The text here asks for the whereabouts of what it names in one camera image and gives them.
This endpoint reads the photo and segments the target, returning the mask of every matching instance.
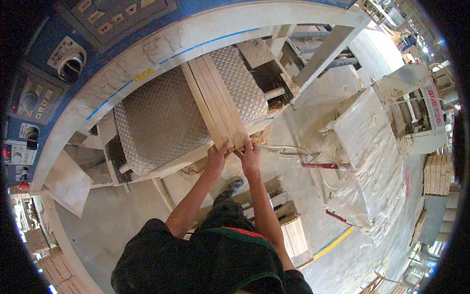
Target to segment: blue control panel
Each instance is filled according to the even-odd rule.
[[[16,72],[3,130],[8,186],[31,182],[42,149],[75,94],[138,40],[185,17],[251,0],[64,0],[44,16]],[[312,0],[348,9],[354,0]]]

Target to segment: concrete floor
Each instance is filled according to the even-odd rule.
[[[371,76],[379,79],[403,65],[394,44],[387,42],[377,27],[370,27],[350,45],[363,67],[357,72],[349,66],[334,68],[316,79],[296,101],[296,111],[288,107],[274,120],[273,145],[299,146],[312,153],[328,152],[325,137],[319,130],[335,119],[337,103],[356,93],[363,85],[370,85]],[[408,244],[414,223],[422,208],[423,157],[409,157],[406,164],[411,168],[410,193],[390,233],[377,248],[373,248],[369,246],[368,237],[355,230],[324,256],[303,268],[302,272],[314,293],[356,293],[358,287],[373,278],[373,270],[385,273],[387,278],[400,278],[407,266]],[[294,265],[310,261],[314,253],[348,227],[325,214],[323,195],[329,190],[318,171],[302,168],[298,157],[284,158],[277,152],[263,149],[261,171],[267,191],[286,191],[301,214],[309,249],[293,258]],[[197,177],[178,172],[163,181],[177,204]],[[210,209],[213,199],[234,177],[244,178],[240,160],[231,155],[221,179],[201,208],[205,211]],[[123,187],[92,190],[81,219],[56,205],[69,241],[105,293],[113,293],[110,275],[125,244],[149,218],[164,221],[169,215],[165,205],[156,197],[151,181],[131,184],[130,188],[131,193],[125,193]],[[241,203],[249,202],[248,190],[248,185],[245,185],[236,199]],[[388,293],[392,286],[391,283],[385,284],[381,293]]]

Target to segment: worker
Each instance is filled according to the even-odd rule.
[[[117,294],[127,293],[312,293],[284,247],[279,221],[261,177],[261,150],[246,141],[234,153],[250,185],[256,226],[234,196],[243,180],[230,183],[192,234],[202,201],[218,181],[233,146],[207,151],[206,170],[166,222],[151,219],[124,248],[111,275]]]
[[[418,42],[417,38],[418,38],[417,32],[414,32],[413,34],[405,33],[406,46],[401,51],[405,52],[407,49],[411,48],[411,46],[416,46]]]

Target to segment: black shirt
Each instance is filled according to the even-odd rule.
[[[282,270],[273,245],[243,229],[198,230],[174,237],[149,220],[124,248],[111,275],[121,293],[312,293],[298,270]]]

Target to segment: hand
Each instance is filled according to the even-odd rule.
[[[215,148],[215,145],[212,145],[211,148],[207,151],[207,169],[210,172],[213,172],[217,177],[222,174],[224,170],[225,163],[227,158],[230,156],[231,152],[228,152],[230,148],[233,147],[233,143],[226,141],[220,150]]]
[[[243,173],[248,179],[251,179],[254,176],[259,175],[259,160],[261,159],[261,149],[258,146],[258,143],[251,143],[251,140],[248,139],[244,143],[245,151],[243,153],[238,152],[237,150],[234,153],[242,161]]]

